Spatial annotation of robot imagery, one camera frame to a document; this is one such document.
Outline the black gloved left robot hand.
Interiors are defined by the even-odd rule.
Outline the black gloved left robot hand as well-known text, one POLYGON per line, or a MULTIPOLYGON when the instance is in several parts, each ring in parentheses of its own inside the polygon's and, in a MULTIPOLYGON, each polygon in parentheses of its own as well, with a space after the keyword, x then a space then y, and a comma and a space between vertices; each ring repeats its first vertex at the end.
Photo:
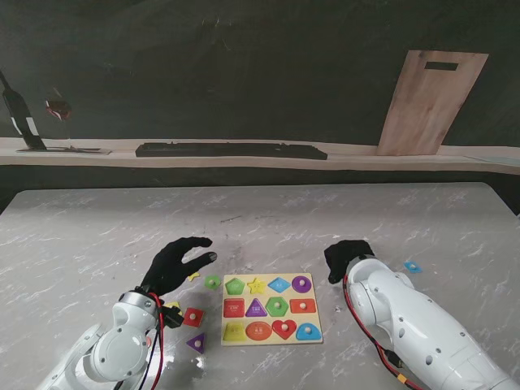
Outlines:
POLYGON ((140 287, 158 297, 176 290, 189 276, 217 259, 217 253, 206 252, 188 262, 184 255, 195 248, 209 248, 213 241, 206 237, 183 237, 168 243, 155 255, 140 287))

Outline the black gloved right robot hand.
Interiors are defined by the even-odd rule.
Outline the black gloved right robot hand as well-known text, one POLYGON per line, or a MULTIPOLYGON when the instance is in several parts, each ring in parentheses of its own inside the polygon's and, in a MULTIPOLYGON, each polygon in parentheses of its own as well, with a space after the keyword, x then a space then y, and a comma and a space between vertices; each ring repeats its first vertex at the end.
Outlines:
POLYGON ((324 256, 329 268, 328 282, 337 284, 346 276, 353 260, 373 258, 375 254, 365 240, 341 240, 326 248, 324 256))

